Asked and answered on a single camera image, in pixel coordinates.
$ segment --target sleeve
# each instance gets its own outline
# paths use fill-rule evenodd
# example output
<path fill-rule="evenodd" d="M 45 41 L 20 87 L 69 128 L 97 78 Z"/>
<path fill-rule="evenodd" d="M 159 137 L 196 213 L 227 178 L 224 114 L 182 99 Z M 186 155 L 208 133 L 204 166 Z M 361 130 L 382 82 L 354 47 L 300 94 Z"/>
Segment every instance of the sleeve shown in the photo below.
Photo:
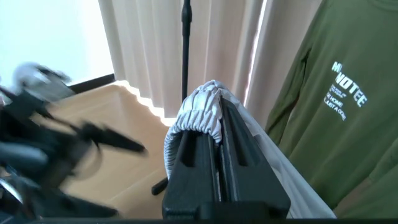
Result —
<path fill-rule="evenodd" d="M 398 218 L 398 139 L 384 153 L 365 181 L 368 182 L 367 186 L 351 197 L 348 206 L 334 211 L 337 217 Z"/>
<path fill-rule="evenodd" d="M 265 131 L 277 146 L 280 143 L 280 139 L 282 138 L 290 113 L 295 106 L 295 102 L 299 98 L 300 89 L 304 85 L 305 65 L 313 44 L 313 36 L 316 33 L 323 12 L 328 7 L 329 2 L 323 0 L 305 34 L 303 42 L 282 85 L 276 103 L 268 116 Z"/>

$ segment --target white fabric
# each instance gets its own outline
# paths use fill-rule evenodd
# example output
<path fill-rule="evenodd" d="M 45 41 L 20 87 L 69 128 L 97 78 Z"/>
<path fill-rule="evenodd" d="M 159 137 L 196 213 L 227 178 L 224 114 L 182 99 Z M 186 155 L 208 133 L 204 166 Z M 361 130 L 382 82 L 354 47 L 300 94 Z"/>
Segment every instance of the white fabric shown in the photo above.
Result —
<path fill-rule="evenodd" d="M 288 218 L 336 218 L 327 204 L 304 180 L 289 160 L 283 155 L 269 136 L 248 113 L 239 100 L 219 81 L 212 80 L 199 86 L 185 99 L 177 115 L 176 123 L 170 127 L 164 144 L 164 159 L 167 177 L 170 177 L 177 152 L 174 144 L 178 133 L 183 130 L 194 130 L 208 133 L 216 142 L 220 142 L 222 117 L 219 105 L 220 96 L 232 102 L 251 134 L 287 192 L 292 205 Z"/>

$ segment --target beige curtain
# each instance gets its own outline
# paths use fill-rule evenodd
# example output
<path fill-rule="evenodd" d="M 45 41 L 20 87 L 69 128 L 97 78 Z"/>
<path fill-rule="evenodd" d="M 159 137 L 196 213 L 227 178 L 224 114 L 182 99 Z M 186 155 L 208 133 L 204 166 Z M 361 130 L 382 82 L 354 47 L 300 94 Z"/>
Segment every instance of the beige curtain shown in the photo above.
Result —
<path fill-rule="evenodd" d="M 188 94 L 219 80 L 265 125 L 319 2 L 191 0 Z M 166 118 L 181 104 L 182 4 L 99 0 L 116 78 L 164 108 Z"/>

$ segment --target curtain fold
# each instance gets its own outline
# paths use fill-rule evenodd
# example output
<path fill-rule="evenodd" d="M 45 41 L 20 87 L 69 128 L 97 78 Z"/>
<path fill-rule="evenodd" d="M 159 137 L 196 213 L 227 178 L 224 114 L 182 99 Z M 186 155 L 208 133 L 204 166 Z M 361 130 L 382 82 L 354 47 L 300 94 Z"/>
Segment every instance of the curtain fold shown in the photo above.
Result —
<path fill-rule="evenodd" d="M 320 1 L 191 0 L 188 94 L 219 80 L 265 126 Z M 116 78 L 164 108 L 166 118 L 175 117 L 181 105 L 183 0 L 99 5 Z"/>

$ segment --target stand pole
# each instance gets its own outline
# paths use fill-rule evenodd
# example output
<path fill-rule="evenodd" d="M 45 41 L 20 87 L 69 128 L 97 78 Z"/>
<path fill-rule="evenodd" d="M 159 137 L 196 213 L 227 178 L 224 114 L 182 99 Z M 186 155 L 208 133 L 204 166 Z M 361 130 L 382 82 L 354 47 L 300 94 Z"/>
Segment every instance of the stand pole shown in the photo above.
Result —
<path fill-rule="evenodd" d="M 189 59 L 189 36 L 191 34 L 192 9 L 191 0 L 184 0 L 181 12 L 182 21 L 182 103 L 187 97 L 188 91 L 188 59 Z M 167 187 L 169 180 L 164 178 L 152 187 L 152 195 L 158 195 Z"/>

